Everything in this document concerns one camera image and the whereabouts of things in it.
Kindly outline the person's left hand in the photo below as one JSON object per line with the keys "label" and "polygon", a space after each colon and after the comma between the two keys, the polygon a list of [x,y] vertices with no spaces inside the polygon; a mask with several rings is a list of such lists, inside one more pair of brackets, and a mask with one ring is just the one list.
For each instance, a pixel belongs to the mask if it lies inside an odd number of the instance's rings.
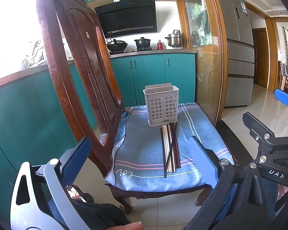
{"label": "person's left hand", "polygon": [[110,227],[107,230],[144,230],[144,225],[141,221],[132,222],[126,225]]}

